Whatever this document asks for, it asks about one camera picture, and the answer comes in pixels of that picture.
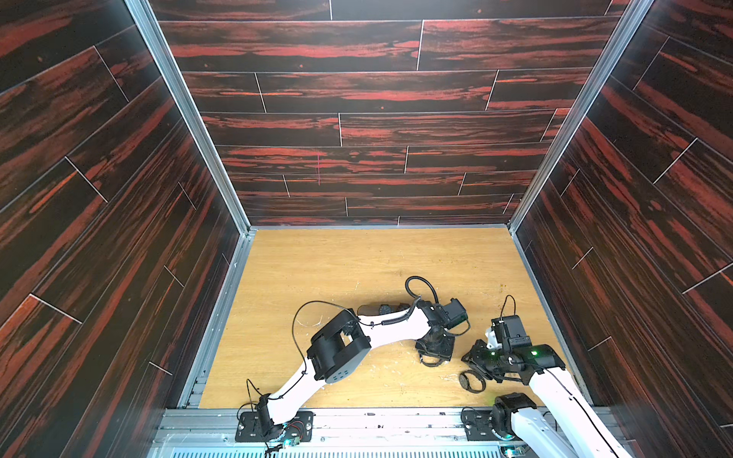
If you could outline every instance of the black cable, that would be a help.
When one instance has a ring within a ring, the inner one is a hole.
[[[509,298],[512,298],[512,301],[514,302],[514,314],[515,314],[515,315],[517,314],[517,300],[516,300],[516,299],[514,299],[514,296],[512,296],[511,294],[508,294],[508,295],[507,295],[507,296],[506,296],[506,297],[504,298],[504,304],[503,304],[503,305],[501,306],[501,312],[499,313],[499,319],[501,319],[501,318],[502,318],[502,317],[504,316],[504,307],[505,307],[505,305],[507,304],[507,300],[508,300]]]
[[[462,333],[453,334],[453,333],[448,332],[447,330],[443,330],[443,333],[445,333],[446,336],[450,336],[450,337],[461,337],[463,334],[471,330],[471,322],[468,321],[468,318],[465,319],[465,322],[468,324],[468,327]]]
[[[435,299],[435,303],[440,303],[440,301],[438,300],[438,293],[435,292],[435,288],[432,287],[432,285],[430,284],[430,282],[428,280],[426,280],[425,278],[422,278],[421,276],[417,276],[417,275],[413,275],[413,276],[409,277],[407,280],[405,280],[405,289],[408,291],[408,294],[410,296],[412,296],[415,299],[417,299],[417,297],[418,297],[417,294],[415,294],[414,292],[412,292],[410,290],[410,282],[412,280],[420,280],[423,283],[425,283],[427,285],[427,287],[430,288],[430,291],[432,291],[432,298]]]

